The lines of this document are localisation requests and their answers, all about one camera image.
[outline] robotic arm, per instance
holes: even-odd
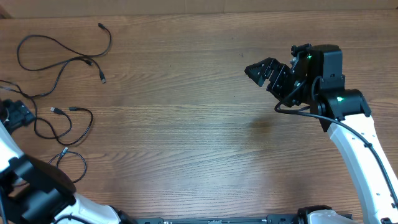
[[[269,79],[267,91],[280,102],[276,112],[309,116],[321,122],[347,165],[361,202],[365,223],[398,223],[397,177],[380,146],[371,110],[358,90],[345,90],[343,56],[336,45],[293,46],[289,68],[274,58],[250,65],[245,73],[259,86]],[[284,110],[308,104],[299,110]],[[59,169],[24,154],[9,133],[32,122],[22,104],[0,103],[0,206],[3,218],[15,224],[222,224],[224,220],[132,219],[123,211],[98,205],[76,193],[72,181]],[[21,180],[29,183],[10,196]],[[330,207],[314,206],[296,215],[233,218],[228,223],[356,223]]]

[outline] beige wall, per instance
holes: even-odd
[[[13,18],[397,7],[398,0],[0,0],[0,13]]]

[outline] wood grain surface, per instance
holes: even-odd
[[[288,63],[292,44],[337,44],[346,87],[360,89],[393,169],[398,170],[398,11],[268,12],[0,20],[0,78],[28,94],[49,90],[60,67],[28,72],[16,47],[28,34],[49,35],[79,52],[112,49],[98,70],[72,62],[57,89],[37,100],[39,116],[61,132],[67,120],[50,112],[92,110],[90,135],[70,150],[87,160],[79,193],[134,217],[253,217],[329,205],[362,219],[357,193],[334,144],[315,119],[277,114],[277,100],[247,78],[247,65],[267,57]],[[72,57],[43,39],[26,42],[25,66]],[[21,99],[1,91],[1,98]],[[79,136],[90,117],[68,112]],[[39,130],[50,134],[40,124]],[[33,127],[13,138],[26,153],[49,160],[63,147]],[[71,179],[82,171],[66,156]]]

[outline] wooden tabletop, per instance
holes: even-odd
[[[63,116],[92,110],[90,134],[71,151],[87,160],[78,192],[134,217],[253,217],[295,213],[329,205],[362,219],[347,168],[319,121],[274,112],[277,100],[244,74],[267,57],[288,63],[290,46],[337,44],[343,50],[346,87],[365,95],[390,163],[398,170],[398,11],[267,12],[177,16],[114,16],[0,20],[0,77],[28,94],[49,90],[60,66],[28,72],[16,48],[28,34],[49,35],[95,54],[113,35],[110,52],[97,59],[106,75],[72,62],[58,87],[37,100],[39,116],[58,132]],[[32,39],[21,50],[29,68],[74,55],[49,40]],[[22,99],[1,91],[2,99]],[[32,109],[30,102],[24,100]],[[73,140],[90,117],[69,112]],[[50,134],[39,124],[39,131]],[[20,128],[16,143],[49,160],[63,150]],[[60,168],[71,179],[81,160],[67,156]]]

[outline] wooden table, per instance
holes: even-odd
[[[81,106],[95,122],[71,151],[87,160],[79,193],[134,217],[198,218],[295,213],[325,204],[362,219],[357,193],[334,144],[315,119],[277,114],[277,100],[247,78],[247,65],[267,57],[288,63],[292,44],[337,44],[346,87],[360,89],[380,142],[398,170],[398,11],[275,12],[0,20],[0,77],[28,94],[52,87],[60,67],[28,72],[16,47],[28,34],[49,35],[79,52],[101,52],[98,70],[72,62],[56,90],[37,100],[39,116],[60,132],[68,123],[50,112]],[[38,68],[73,54],[42,39],[22,49]],[[21,97],[1,91],[1,98]],[[79,136],[89,121],[68,112]],[[39,130],[49,134],[41,124]],[[13,138],[45,161],[62,151],[33,127]],[[79,158],[60,166],[72,179]]]

